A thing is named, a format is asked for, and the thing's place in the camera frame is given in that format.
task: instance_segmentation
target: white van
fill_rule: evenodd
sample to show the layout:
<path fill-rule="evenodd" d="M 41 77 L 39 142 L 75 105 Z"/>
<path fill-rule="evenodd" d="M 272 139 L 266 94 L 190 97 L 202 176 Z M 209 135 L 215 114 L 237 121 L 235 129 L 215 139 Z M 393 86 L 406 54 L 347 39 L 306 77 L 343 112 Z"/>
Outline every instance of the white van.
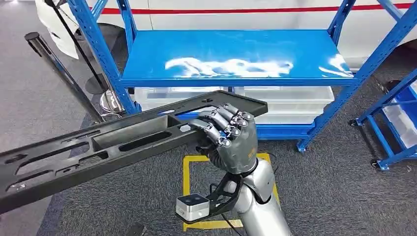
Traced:
<path fill-rule="evenodd" d="M 65 54 L 78 58 L 74 43 L 44 0 L 35 0 L 39 19 Z M 65 0 L 54 0 L 75 33 L 77 21 Z M 93 7 L 95 0 L 87 0 Z M 327 29 L 342 0 L 131 0 L 138 30 Z M 406 11 L 412 0 L 393 0 Z M 97 21 L 124 27 L 116 0 L 109 0 Z M 376 0 L 357 1 L 343 25 L 338 49 L 352 70 L 361 67 L 395 20 Z M 417 38 L 413 29 L 401 44 Z"/>

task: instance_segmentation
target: clear plastic box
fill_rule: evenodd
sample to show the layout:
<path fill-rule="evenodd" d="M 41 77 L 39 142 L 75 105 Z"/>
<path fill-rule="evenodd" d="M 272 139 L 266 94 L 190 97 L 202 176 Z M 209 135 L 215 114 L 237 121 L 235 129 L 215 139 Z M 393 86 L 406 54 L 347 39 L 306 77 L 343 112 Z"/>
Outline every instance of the clear plastic box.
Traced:
<path fill-rule="evenodd" d="M 311 124 L 323 110 L 309 112 L 268 112 L 255 117 L 257 124 Z"/>
<path fill-rule="evenodd" d="M 268 103 L 271 112 L 316 112 L 334 101 L 329 86 L 235 87 L 235 93 Z"/>
<path fill-rule="evenodd" d="M 227 91 L 227 87 L 135 88 L 135 101 L 146 111 L 216 90 Z"/>
<path fill-rule="evenodd" d="M 405 147 L 417 144 L 417 128 L 401 106 L 386 106 L 383 112 L 399 134 Z"/>

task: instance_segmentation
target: metal pole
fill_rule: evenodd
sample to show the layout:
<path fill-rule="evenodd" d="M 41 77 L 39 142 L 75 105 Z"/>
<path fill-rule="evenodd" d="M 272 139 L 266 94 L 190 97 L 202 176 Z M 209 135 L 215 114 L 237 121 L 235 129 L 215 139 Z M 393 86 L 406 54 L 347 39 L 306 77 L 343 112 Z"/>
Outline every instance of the metal pole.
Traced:
<path fill-rule="evenodd" d="M 91 115 L 94 121 L 98 123 L 105 122 L 104 118 L 98 113 L 98 111 L 91 104 L 83 90 L 75 82 L 74 78 L 69 74 L 61 61 L 49 48 L 45 40 L 39 35 L 38 32 L 31 32 L 25 35 L 25 40 L 29 43 L 32 49 L 43 58 L 43 60 L 55 71 L 61 81 L 67 86 L 68 90 L 74 95 L 77 101 L 83 106 L 83 108 Z"/>
<path fill-rule="evenodd" d="M 62 25 L 64 25 L 64 27 L 65 27 L 66 31 L 68 32 L 68 34 L 69 34 L 69 36 L 71 37 L 72 41 L 74 42 L 75 46 L 78 48 L 78 50 L 80 51 L 80 53 L 81 53 L 81 55 L 83 56 L 84 60 L 86 61 L 87 65 L 89 66 L 90 70 L 92 71 L 92 73 L 93 73 L 94 77 L 96 78 L 97 82 L 98 82 L 98 83 L 100 84 L 100 86 L 103 88 L 103 86 L 102 86 L 102 84 L 101 84 L 101 82 L 100 82 L 100 79 L 99 79 L 99 77 L 98 77 L 97 73 L 95 72 L 94 68 L 92 67 L 92 65 L 91 65 L 90 61 L 88 60 L 88 58 L 87 58 L 86 54 L 84 53 L 83 49 L 81 48 L 81 46 L 80 46 L 80 44 L 78 43 L 77 39 L 75 38 L 74 34 L 71 32 L 71 30 L 70 30 L 70 28 L 69 28 L 68 24 L 66 23 L 66 21 L 65 21 L 65 20 L 64 20 L 64 18 L 62 17 L 62 15 L 61 15 L 60 11 L 58 11 L 57 6 L 54 4 L 54 2 L 53 2 L 52 0 L 46 0 L 45 2 L 46 2 L 46 4 L 48 4 L 50 7 L 52 7 L 52 9 L 55 11 L 55 13 L 56 13 L 56 15 L 58 16 L 58 18 L 60 19 L 60 21 L 61 21 Z M 88 42 L 88 40 L 87 40 L 87 44 L 88 44 L 88 46 L 89 46 L 90 50 L 93 52 L 92 54 L 93 54 L 93 56 L 94 56 L 95 61 L 97 62 L 97 65 L 101 67 L 101 65 L 100 65 L 100 63 L 99 63 L 100 61 L 98 60 L 98 58 L 97 58 L 96 54 L 94 53 L 94 50 L 92 50 L 91 45 L 90 45 L 90 43 Z M 109 78 L 107 78 L 106 73 L 103 73 L 102 75 L 103 75 L 104 80 L 106 81 L 106 85 L 107 85 L 108 89 L 110 90 L 110 93 L 111 93 L 111 94 L 112 94 L 112 96 L 114 97 L 114 101 L 115 101 L 115 103 L 116 103 L 117 107 L 119 108 L 119 111 L 123 111 L 123 107 L 121 106 L 121 104 L 120 104 L 120 102 L 119 102 L 119 98 L 117 97 L 116 92 L 115 92 L 114 88 L 112 87 L 112 84 L 111 84 L 111 83 L 110 83 L 110 81 L 109 81 Z"/>

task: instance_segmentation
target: gray carpet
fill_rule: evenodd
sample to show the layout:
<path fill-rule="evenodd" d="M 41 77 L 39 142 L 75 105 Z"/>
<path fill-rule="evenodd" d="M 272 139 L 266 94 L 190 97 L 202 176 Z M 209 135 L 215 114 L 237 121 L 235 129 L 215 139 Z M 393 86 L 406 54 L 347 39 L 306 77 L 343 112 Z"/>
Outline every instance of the gray carpet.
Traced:
<path fill-rule="evenodd" d="M 408 60 L 398 63 L 399 57 Z M 417 162 L 399 163 L 388 172 L 373 169 L 374 155 L 384 156 L 379 144 L 368 133 L 375 147 L 370 151 L 361 133 L 347 124 L 382 96 L 376 79 L 399 79 L 416 59 L 404 50 L 391 55 L 306 153 L 297 152 L 293 141 L 259 143 L 258 152 L 277 156 L 271 161 L 278 167 L 279 198 L 295 235 L 417 235 Z M 182 195 L 182 159 L 189 154 L 195 154 L 192 147 L 178 147 L 55 195 L 38 236 L 125 235 L 136 223 L 160 236 L 235 235 L 229 229 L 182 231 L 174 208 Z M 223 174 L 207 162 L 190 168 L 191 192 L 207 193 L 208 184 Z"/>

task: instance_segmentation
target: yellow tape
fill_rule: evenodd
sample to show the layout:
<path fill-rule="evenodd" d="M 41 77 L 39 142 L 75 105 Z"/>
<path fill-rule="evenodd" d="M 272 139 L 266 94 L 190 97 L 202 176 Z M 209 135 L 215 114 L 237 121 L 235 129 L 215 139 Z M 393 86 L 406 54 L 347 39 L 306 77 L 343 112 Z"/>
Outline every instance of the yellow tape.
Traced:
<path fill-rule="evenodd" d="M 267 162 L 271 163 L 269 154 L 267 153 L 258 153 L 256 156 L 260 159 L 264 159 Z M 185 156 L 182 162 L 182 193 L 183 195 L 190 194 L 190 162 L 192 161 L 209 161 L 206 156 Z M 273 186 L 273 193 L 279 203 L 278 190 L 276 184 Z M 230 223 L 235 227 L 243 227 L 241 220 L 229 220 Z M 230 228 L 230 225 L 225 220 L 214 220 L 214 221 L 201 221 L 194 224 L 182 224 L 182 230 L 185 232 L 188 228 L 192 229 L 202 229 L 202 230 L 211 230 L 211 229 L 225 229 Z"/>

